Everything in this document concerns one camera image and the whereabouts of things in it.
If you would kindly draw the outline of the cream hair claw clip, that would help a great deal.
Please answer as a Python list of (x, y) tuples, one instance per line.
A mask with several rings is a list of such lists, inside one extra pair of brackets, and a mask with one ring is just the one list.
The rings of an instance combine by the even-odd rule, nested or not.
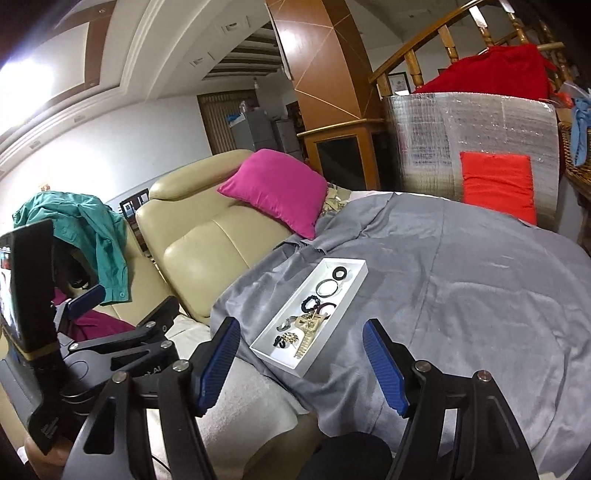
[(322, 324), (328, 318), (329, 316), (327, 314), (318, 314), (315, 312), (301, 315), (298, 318), (295, 327), (304, 333), (304, 337), (297, 347), (297, 352), (294, 355), (295, 358), (301, 359), (304, 357), (304, 354), (308, 352), (308, 348), (311, 347), (311, 343), (314, 342), (315, 336), (317, 336)]

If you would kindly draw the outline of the gold metal wrist watch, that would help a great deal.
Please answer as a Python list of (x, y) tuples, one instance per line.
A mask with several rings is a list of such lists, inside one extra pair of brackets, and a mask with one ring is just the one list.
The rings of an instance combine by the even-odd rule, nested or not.
[(287, 317), (286, 320), (283, 320), (283, 322), (276, 326), (276, 331), (285, 332), (287, 330), (290, 330), (291, 328), (294, 328), (294, 326), (296, 326), (298, 318), (300, 318), (300, 316), (298, 315)]

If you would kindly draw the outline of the white jewelry tray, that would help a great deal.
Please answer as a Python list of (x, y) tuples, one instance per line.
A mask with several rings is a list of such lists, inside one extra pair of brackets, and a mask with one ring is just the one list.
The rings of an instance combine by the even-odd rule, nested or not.
[(368, 273), (363, 259), (322, 259), (250, 343), (250, 351), (267, 365), (304, 377)]

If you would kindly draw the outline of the maroon garment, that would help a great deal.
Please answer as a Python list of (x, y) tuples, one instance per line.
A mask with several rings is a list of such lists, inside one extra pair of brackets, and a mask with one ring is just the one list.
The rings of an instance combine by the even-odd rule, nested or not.
[(135, 327), (110, 315), (90, 310), (72, 320), (65, 329), (65, 335), (76, 342), (126, 333)]

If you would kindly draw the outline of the white towel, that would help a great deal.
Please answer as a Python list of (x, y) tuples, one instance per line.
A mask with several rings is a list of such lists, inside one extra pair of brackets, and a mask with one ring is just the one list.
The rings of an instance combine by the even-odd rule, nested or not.
[(293, 478), (318, 441), (315, 420), (300, 402), (239, 358), (197, 426), (219, 479)]

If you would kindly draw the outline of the teal green shirt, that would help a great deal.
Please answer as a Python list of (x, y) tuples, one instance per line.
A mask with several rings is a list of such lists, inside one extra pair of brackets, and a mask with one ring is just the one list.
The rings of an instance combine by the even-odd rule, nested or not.
[(80, 250), (92, 267), (105, 288), (104, 302), (131, 300), (124, 256), (125, 220), (98, 197), (52, 190), (39, 192), (12, 214), (12, 220), (15, 227), (52, 221), (54, 236)]

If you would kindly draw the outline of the beige leather sofa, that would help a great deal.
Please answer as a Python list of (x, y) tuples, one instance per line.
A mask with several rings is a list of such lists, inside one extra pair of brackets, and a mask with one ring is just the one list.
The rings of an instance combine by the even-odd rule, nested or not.
[[(252, 154), (233, 150), (198, 160), (161, 177), (136, 215), (149, 252), (127, 238), (131, 300), (102, 312), (136, 324), (168, 296), (182, 309), (169, 338), (187, 358), (211, 334), (211, 307), (221, 293), (290, 236), (290, 230), (249, 205), (217, 192)], [(307, 462), (318, 441), (297, 467)]]

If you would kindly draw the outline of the grey bed sheet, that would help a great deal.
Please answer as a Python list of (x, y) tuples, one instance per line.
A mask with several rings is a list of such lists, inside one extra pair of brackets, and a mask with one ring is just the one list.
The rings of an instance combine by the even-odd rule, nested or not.
[[(368, 275), (303, 378), (260, 363), (250, 345), (326, 258)], [(238, 355), (318, 416), (322, 433), (371, 433), (397, 448), (404, 420), (385, 400), (362, 329), (379, 320), (418, 359), (469, 376), (488, 370), (542, 473), (562, 474), (590, 442), (590, 259), (516, 218), (442, 198), (381, 194), (291, 236), (222, 293), (211, 327), (235, 317)]]

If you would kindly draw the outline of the magenta pillow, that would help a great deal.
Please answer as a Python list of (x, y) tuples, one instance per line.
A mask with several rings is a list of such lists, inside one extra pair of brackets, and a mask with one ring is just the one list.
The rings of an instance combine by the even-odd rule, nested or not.
[(311, 240), (328, 182), (304, 162), (283, 152), (262, 149), (252, 153), (217, 192), (249, 204)]

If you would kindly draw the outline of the red pillow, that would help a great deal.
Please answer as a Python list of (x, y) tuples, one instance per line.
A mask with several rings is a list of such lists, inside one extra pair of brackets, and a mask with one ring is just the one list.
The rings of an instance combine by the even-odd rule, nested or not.
[(460, 161), (464, 203), (537, 224), (529, 156), (463, 151)]

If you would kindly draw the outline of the grey refrigerator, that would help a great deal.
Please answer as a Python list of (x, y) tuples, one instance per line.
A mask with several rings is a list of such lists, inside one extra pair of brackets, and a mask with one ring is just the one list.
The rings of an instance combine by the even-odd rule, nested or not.
[(259, 151), (271, 149), (304, 160), (294, 123), (290, 119), (270, 120), (263, 109), (247, 111), (229, 123), (235, 147)]

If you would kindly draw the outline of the silver foil insulation board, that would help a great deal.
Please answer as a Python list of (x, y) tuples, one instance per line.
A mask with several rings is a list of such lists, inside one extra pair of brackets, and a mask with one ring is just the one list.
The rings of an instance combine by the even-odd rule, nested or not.
[(538, 225), (556, 229), (560, 149), (553, 107), (477, 93), (389, 96), (383, 105), (399, 190), (459, 201), (461, 152), (527, 155)]

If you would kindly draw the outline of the red blanket on railing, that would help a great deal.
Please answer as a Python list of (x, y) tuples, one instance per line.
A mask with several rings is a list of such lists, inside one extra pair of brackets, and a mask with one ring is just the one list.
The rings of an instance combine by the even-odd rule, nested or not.
[(549, 75), (557, 67), (533, 44), (492, 46), (462, 58), (416, 93), (479, 93), (546, 100), (553, 91)]

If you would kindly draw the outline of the wooden stair railing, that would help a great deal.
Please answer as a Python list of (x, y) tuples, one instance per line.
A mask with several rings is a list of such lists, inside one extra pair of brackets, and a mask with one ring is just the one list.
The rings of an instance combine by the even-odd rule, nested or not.
[(408, 1), (394, 15), (393, 44), (368, 51), (369, 83), (393, 94), (391, 77), (405, 74), (414, 91), (464, 57), (493, 46), (535, 45), (555, 70), (553, 86), (590, 85), (588, 1)]

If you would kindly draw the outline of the phone on gripper mount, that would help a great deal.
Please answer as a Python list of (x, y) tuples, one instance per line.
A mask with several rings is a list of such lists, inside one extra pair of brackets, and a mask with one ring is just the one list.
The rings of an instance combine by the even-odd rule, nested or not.
[(19, 227), (1, 237), (1, 327), (28, 362), (59, 349), (52, 247), (50, 220)]

